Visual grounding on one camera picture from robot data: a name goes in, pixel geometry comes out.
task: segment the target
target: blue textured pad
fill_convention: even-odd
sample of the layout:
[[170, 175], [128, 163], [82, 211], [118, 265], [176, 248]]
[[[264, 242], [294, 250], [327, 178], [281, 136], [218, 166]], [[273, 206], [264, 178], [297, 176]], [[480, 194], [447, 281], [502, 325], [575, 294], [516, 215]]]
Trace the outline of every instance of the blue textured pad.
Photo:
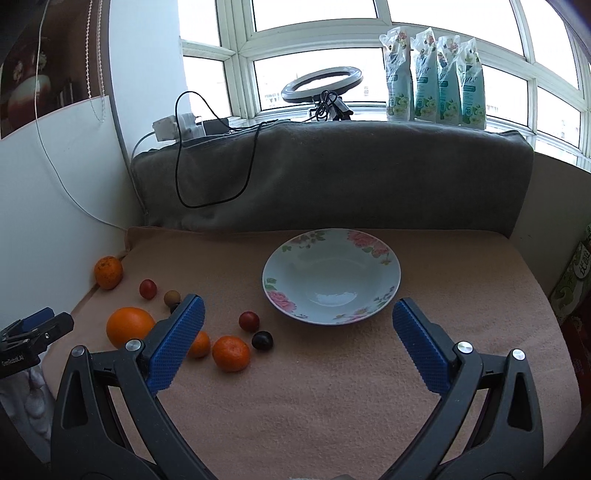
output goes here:
[[394, 304], [392, 324], [427, 388], [445, 395], [452, 386], [447, 360], [403, 300]]
[[30, 332], [42, 323], [51, 320], [54, 316], [55, 315], [53, 315], [53, 310], [51, 310], [49, 307], [46, 307], [43, 310], [39, 310], [37, 313], [33, 313], [33, 315], [31, 315], [30, 317], [27, 317], [22, 320], [22, 332]]
[[205, 305], [201, 297], [196, 297], [182, 312], [150, 359], [146, 384], [152, 395], [170, 386], [204, 321]]

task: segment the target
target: metal bolt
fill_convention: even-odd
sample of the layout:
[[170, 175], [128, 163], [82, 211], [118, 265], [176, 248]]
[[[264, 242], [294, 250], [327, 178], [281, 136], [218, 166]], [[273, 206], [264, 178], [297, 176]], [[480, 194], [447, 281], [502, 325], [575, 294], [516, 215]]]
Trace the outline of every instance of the metal bolt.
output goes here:
[[72, 356], [80, 356], [84, 353], [84, 347], [82, 345], [75, 346], [72, 349]]
[[460, 342], [457, 344], [457, 349], [462, 353], [472, 353], [474, 347], [469, 342]]
[[125, 344], [125, 349], [130, 352], [135, 352], [136, 350], [139, 350], [139, 347], [141, 346], [142, 342], [140, 342], [139, 340], [130, 340]]
[[513, 358], [515, 358], [516, 360], [525, 360], [524, 351], [516, 348], [515, 350], [513, 350]]

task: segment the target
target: bowl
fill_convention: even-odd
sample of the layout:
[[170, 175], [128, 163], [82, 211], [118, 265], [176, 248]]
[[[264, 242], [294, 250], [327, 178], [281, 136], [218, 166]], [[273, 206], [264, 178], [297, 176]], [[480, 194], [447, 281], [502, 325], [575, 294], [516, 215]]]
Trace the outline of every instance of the bowl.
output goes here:
[[367, 233], [329, 228], [304, 233], [267, 260], [262, 285], [281, 312], [315, 325], [359, 322], [382, 310], [400, 285], [392, 249]]

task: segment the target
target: window frame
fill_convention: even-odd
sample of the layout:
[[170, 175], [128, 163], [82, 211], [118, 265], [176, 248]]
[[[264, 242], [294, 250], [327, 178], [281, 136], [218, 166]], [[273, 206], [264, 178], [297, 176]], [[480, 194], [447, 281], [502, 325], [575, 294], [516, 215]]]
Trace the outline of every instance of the window frame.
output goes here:
[[[388, 0], [374, 0], [377, 18], [346, 18], [340, 20], [319, 20], [268, 30], [255, 31], [254, 12], [251, 0], [215, 0], [219, 23], [221, 47], [181, 40], [184, 56], [220, 60], [224, 63], [228, 96], [232, 114], [246, 122], [268, 119], [269, 111], [261, 109], [254, 62], [257, 60], [331, 48], [381, 48], [379, 35], [393, 25], [405, 25], [409, 35], [415, 36], [429, 25], [393, 24]], [[575, 152], [579, 157], [591, 157], [591, 72], [587, 67], [589, 60], [574, 39], [573, 32], [566, 26], [567, 35], [573, 51], [579, 89], [568, 81], [535, 61], [535, 54], [529, 26], [521, 0], [508, 0], [512, 6], [524, 55], [478, 39], [480, 59], [484, 65], [509, 73], [527, 81], [528, 85], [528, 125], [526, 137], [535, 145], [536, 135], [540, 139], [559, 146], [563, 150]], [[436, 36], [457, 34], [441, 28], [433, 28]], [[471, 37], [460, 34], [462, 41]], [[556, 95], [581, 112], [579, 148], [537, 129], [537, 87]], [[385, 110], [385, 102], [354, 102], [356, 108]], [[303, 107], [283, 107], [273, 109], [272, 116], [294, 115]], [[522, 125], [491, 121], [510, 128], [524, 130]]]

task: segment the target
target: red cherry tomato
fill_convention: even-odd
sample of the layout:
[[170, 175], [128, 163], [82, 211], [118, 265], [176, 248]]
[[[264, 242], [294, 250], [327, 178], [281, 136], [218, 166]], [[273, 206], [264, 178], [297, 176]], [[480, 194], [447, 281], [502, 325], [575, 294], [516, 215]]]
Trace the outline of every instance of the red cherry tomato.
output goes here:
[[152, 280], [146, 279], [139, 284], [139, 294], [146, 300], [152, 300], [156, 296], [158, 287]]
[[259, 329], [261, 319], [254, 312], [244, 312], [240, 315], [238, 324], [242, 330], [254, 333]]

